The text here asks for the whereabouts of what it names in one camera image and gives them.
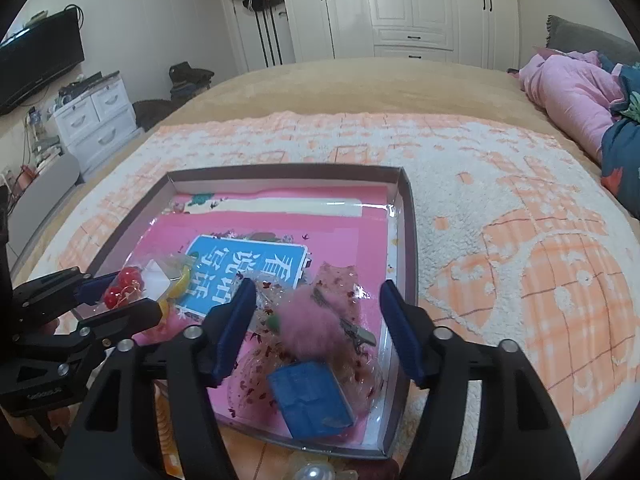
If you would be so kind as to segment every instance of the white chest of drawers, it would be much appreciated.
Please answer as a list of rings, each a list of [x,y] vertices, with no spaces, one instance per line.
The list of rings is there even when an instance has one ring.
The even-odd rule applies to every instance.
[[[83,178],[93,173],[140,131],[120,76],[89,89],[56,110],[47,122],[80,163]]]

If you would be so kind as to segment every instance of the blue tissue pack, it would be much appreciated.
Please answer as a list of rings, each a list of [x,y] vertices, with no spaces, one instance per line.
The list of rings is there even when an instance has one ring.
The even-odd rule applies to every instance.
[[[334,436],[354,425],[351,407],[326,364],[311,361],[285,366],[267,379],[294,439]]]

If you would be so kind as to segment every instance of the orange and white blanket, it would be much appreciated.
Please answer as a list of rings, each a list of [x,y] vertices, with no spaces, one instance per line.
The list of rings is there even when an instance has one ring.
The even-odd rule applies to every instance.
[[[640,399],[640,245],[604,190],[549,136],[410,114],[284,112],[166,126],[82,200],[31,277],[86,268],[167,171],[284,162],[405,168],[417,218],[420,305],[468,340],[512,338],[526,350],[586,478]],[[456,475],[470,466],[479,393],[471,386]],[[400,462],[426,395],[410,392]],[[223,433],[242,480],[282,476],[290,451]]]

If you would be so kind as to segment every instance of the gray pillow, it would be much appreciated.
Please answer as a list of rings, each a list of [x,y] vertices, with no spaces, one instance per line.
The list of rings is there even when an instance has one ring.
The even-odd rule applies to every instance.
[[[640,62],[640,51],[633,43],[597,28],[568,22],[551,15],[546,22],[546,30],[549,33],[546,46],[549,48],[583,54],[597,50],[613,63],[633,66]]]

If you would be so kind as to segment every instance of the blue label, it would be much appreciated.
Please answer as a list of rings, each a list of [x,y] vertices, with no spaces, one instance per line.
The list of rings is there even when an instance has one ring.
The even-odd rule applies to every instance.
[[[198,259],[191,269],[191,283],[178,303],[202,316],[231,300],[231,286],[238,272],[265,272],[295,288],[306,260],[306,247],[302,245],[206,235],[197,237],[187,250],[187,254],[195,253]]]

